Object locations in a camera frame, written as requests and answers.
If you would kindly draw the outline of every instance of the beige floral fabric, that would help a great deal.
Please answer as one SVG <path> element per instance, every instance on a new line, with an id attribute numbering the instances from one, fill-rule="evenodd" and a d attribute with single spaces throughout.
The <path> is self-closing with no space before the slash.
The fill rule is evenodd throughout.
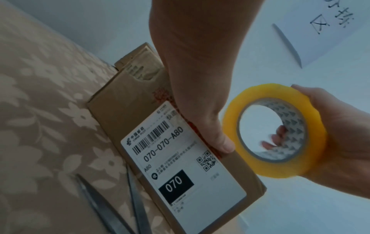
<path id="1" fill-rule="evenodd" d="M 125 162 L 85 105 L 115 73 L 0 3 L 0 234 L 106 233 L 76 173 L 136 230 Z M 153 233 L 172 233 L 138 187 Z"/>

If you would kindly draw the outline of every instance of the scissors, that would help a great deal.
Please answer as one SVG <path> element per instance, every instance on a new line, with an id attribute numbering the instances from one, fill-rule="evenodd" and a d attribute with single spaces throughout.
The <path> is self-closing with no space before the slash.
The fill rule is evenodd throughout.
<path id="1" fill-rule="evenodd" d="M 126 165 L 126 168 L 128 185 L 131 194 L 131 203 L 139 234 L 152 234 L 143 201 L 134 182 L 133 172 L 128 165 Z M 89 201 L 90 206 L 97 213 L 101 222 L 104 224 L 110 234 L 135 234 L 127 222 L 92 185 L 90 185 L 79 174 L 76 175 L 76 180 L 81 188 L 82 194 L 84 194 L 86 199 Z"/>

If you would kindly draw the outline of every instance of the person's right hand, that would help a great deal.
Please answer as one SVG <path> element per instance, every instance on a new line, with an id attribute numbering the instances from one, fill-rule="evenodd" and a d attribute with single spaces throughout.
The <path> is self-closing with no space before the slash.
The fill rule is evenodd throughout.
<path id="1" fill-rule="evenodd" d="M 353 195 L 370 198 L 370 114 L 338 100 L 320 88 L 293 88 L 308 96 L 329 133 L 322 160 L 303 177 Z M 276 145 L 284 140 L 283 126 L 272 135 Z M 262 142 L 266 149 L 273 146 Z"/>

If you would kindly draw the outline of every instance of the brown package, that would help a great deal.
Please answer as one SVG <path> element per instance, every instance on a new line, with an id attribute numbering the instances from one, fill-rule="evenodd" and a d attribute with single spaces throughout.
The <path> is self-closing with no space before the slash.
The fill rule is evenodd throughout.
<path id="1" fill-rule="evenodd" d="M 122 65 L 120 71 L 91 97 L 87 106 L 122 157 L 129 163 L 174 232 L 185 234 L 171 211 L 148 180 L 141 176 L 139 168 L 121 145 L 121 140 L 164 101 L 168 100 L 175 105 L 168 74 L 159 57 L 147 44 L 141 45 L 123 57 L 120 63 Z M 237 152 L 222 157 L 220 160 L 245 190 L 247 196 L 200 232 L 201 234 L 215 232 L 266 191 L 266 187 Z"/>

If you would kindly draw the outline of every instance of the yellow adhesive tape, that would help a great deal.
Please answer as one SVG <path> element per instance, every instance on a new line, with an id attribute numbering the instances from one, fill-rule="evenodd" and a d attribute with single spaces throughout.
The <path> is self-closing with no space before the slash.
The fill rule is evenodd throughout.
<path id="1" fill-rule="evenodd" d="M 279 115 L 288 130 L 281 146 L 253 152 L 244 144 L 239 122 L 251 105 L 266 106 Z M 308 97 L 280 84 L 262 84 L 239 94 L 226 110 L 223 130 L 255 173 L 272 178 L 287 178 L 307 172 L 322 157 L 327 140 L 320 114 Z"/>

